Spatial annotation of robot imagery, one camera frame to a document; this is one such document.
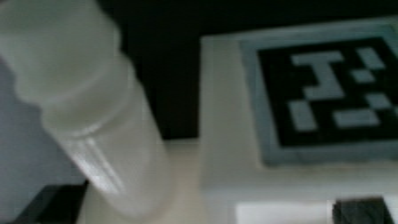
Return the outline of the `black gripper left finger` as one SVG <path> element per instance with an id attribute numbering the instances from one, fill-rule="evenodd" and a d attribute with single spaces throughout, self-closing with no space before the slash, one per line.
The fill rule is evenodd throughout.
<path id="1" fill-rule="evenodd" d="M 76 224 L 87 186 L 46 185 L 10 224 Z"/>

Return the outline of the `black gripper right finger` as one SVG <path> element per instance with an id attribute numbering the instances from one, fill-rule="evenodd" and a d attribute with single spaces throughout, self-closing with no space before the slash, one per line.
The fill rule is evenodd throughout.
<path id="1" fill-rule="evenodd" d="M 337 200 L 332 206 L 334 224 L 394 224 L 382 197 Z"/>

